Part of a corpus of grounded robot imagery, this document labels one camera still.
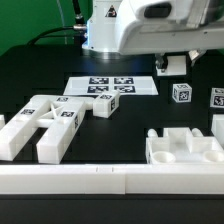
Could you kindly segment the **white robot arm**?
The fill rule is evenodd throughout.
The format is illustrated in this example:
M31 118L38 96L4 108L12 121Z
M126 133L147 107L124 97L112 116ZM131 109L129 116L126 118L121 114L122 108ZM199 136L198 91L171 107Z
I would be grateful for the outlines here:
M224 48L224 0L93 0L82 48L104 59L153 54L161 71L168 53L195 62Z

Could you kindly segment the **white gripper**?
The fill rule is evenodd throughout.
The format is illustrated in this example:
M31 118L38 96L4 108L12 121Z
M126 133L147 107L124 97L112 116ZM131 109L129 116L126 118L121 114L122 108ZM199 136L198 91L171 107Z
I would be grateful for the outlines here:
M116 49L123 55L189 51L191 65L210 49L224 48L224 16L218 21L193 29L167 19L125 18L115 23ZM155 55L155 65L164 72L167 59Z

